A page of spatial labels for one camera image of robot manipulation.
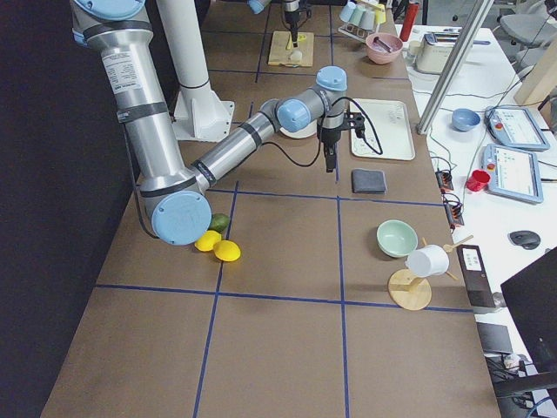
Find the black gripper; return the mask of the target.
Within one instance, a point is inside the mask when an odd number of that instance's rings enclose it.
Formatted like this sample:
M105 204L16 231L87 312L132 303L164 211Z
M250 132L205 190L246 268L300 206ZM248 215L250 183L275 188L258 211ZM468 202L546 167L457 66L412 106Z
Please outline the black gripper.
M285 15L285 22L288 30L291 32L292 47L298 47L298 30L299 30L299 15Z
M322 128L319 132L319 140L323 144L325 171L334 172L337 167L336 144L340 140L340 130Z

